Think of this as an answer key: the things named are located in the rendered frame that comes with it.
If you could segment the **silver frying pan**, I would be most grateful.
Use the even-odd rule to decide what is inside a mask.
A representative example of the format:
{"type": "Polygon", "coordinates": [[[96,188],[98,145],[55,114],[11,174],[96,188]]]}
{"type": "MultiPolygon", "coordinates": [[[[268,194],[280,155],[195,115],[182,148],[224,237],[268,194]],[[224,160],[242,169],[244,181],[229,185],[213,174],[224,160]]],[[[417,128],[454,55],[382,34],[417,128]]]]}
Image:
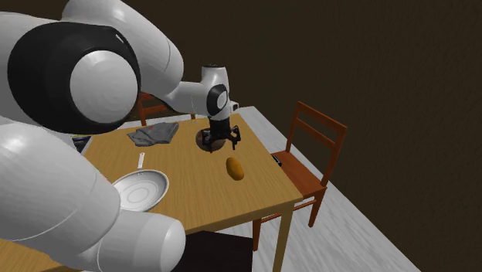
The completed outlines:
{"type": "Polygon", "coordinates": [[[120,208],[126,211],[147,212],[166,195],[169,180],[165,173],[143,169],[145,153],[139,154],[137,170],[113,183],[120,195],[120,208]]]}

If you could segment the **yellow-brown potato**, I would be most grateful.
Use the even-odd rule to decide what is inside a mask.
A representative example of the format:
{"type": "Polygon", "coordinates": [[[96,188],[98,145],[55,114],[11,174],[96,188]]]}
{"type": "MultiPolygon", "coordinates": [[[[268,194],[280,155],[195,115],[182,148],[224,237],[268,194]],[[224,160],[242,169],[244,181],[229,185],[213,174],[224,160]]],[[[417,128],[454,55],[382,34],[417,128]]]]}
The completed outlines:
{"type": "Polygon", "coordinates": [[[240,181],[244,178],[244,170],[241,164],[233,157],[226,159],[226,171],[228,175],[235,181],[240,181]]]}

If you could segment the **red-brown wooden chair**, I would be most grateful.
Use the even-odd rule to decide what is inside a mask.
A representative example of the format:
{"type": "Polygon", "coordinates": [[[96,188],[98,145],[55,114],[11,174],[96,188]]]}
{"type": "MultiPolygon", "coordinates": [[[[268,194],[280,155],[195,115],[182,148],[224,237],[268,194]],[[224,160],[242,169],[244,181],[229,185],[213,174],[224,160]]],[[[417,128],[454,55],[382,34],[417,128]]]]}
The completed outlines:
{"type": "Polygon", "coordinates": [[[296,103],[293,119],[290,124],[286,147],[284,150],[274,153],[282,161],[281,168],[284,173],[303,196],[304,203],[296,205],[294,210],[299,210],[307,206],[311,207],[311,214],[308,221],[309,227],[313,227],[315,224],[318,211],[327,191],[328,181],[334,171],[347,131],[348,127],[344,124],[325,114],[322,114],[320,111],[315,110],[305,103],[298,101],[296,103]],[[299,113],[304,113],[312,117],[317,122],[336,132],[337,137],[334,140],[331,140],[326,135],[302,121],[299,118],[299,113]],[[331,156],[322,178],[317,178],[306,166],[303,165],[300,160],[298,160],[291,153],[294,131],[296,127],[299,127],[312,138],[319,141],[323,146],[330,149],[331,156]]]}
{"type": "Polygon", "coordinates": [[[168,106],[165,102],[162,102],[161,105],[153,106],[153,107],[144,107],[143,102],[147,100],[157,100],[157,97],[149,94],[140,92],[137,97],[137,111],[141,120],[141,125],[146,126],[146,116],[149,114],[156,114],[165,112],[167,110],[174,111],[173,108],[168,106]]]}

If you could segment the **grey folded cloth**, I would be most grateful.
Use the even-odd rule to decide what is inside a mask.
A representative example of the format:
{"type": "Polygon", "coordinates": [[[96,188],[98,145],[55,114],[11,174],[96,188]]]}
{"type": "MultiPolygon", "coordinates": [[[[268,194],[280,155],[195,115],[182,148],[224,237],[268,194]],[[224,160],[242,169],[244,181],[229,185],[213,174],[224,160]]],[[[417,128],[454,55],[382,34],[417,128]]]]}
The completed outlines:
{"type": "Polygon", "coordinates": [[[161,122],[137,129],[127,136],[138,147],[169,144],[178,130],[178,123],[161,122]]]}

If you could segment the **brown round bowl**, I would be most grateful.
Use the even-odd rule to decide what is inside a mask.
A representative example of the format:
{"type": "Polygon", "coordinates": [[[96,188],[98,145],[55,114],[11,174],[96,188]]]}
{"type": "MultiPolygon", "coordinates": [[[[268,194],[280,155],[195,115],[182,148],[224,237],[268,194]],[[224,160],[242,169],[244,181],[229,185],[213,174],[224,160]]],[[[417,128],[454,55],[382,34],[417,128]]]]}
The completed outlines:
{"type": "Polygon", "coordinates": [[[208,146],[208,145],[202,143],[202,132],[198,131],[196,136],[195,136],[195,142],[198,145],[198,147],[200,149],[202,149],[203,151],[213,152],[213,151],[217,151],[217,150],[221,149],[224,146],[224,144],[226,143],[226,140],[225,139],[216,140],[212,143],[211,146],[208,146]]]}

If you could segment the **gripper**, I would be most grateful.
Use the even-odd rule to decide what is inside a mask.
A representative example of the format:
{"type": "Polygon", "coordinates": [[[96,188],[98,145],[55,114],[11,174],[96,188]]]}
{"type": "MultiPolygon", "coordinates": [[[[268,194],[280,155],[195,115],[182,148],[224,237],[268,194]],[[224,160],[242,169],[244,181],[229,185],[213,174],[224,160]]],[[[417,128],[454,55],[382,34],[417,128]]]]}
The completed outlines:
{"type": "Polygon", "coordinates": [[[212,145],[213,138],[227,138],[232,142],[233,150],[236,149],[236,145],[239,141],[241,141],[239,127],[235,125],[234,127],[230,127],[229,118],[225,118],[223,120],[214,120],[213,118],[209,119],[209,126],[210,129],[202,129],[201,130],[201,139],[202,144],[205,146],[212,145]]]}

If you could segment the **wooden table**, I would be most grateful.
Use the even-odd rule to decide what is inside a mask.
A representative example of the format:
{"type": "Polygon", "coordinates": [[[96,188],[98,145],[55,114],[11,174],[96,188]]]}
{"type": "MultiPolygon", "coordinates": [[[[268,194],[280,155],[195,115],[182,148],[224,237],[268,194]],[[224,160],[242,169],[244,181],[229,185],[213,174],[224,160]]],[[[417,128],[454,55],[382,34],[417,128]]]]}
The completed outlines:
{"type": "Polygon", "coordinates": [[[205,118],[182,121],[169,144],[138,147],[117,129],[91,138],[82,155],[42,127],[0,125],[0,239],[94,272],[170,272],[185,238],[281,215],[273,272],[281,272],[293,207],[301,194],[247,123],[231,116],[241,141],[214,152],[195,142],[205,118]],[[165,197],[147,212],[121,209],[113,183],[143,169],[163,172],[165,197]],[[244,178],[233,180],[226,159],[244,178]]]}

